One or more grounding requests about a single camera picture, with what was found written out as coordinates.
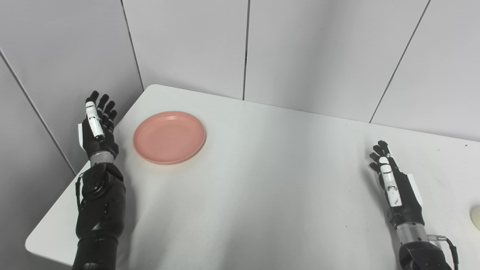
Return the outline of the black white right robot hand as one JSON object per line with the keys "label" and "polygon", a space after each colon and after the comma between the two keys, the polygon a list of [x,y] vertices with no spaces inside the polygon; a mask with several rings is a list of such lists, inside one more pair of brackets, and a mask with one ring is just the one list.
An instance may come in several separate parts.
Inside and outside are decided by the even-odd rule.
{"label": "black white right robot hand", "polygon": [[425,225],[422,207],[418,201],[413,186],[407,176],[392,156],[389,145],[379,140],[370,154],[369,164],[379,180],[388,203],[387,218],[389,224],[397,229],[402,224]]}

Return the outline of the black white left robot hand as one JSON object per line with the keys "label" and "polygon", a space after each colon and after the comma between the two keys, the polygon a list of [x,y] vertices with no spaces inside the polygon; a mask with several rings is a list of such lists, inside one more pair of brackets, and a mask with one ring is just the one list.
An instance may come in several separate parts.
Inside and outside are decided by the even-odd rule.
{"label": "black white left robot hand", "polygon": [[114,139],[115,101],[108,94],[94,90],[85,100],[85,118],[78,125],[79,145],[91,165],[112,164],[119,154]]}

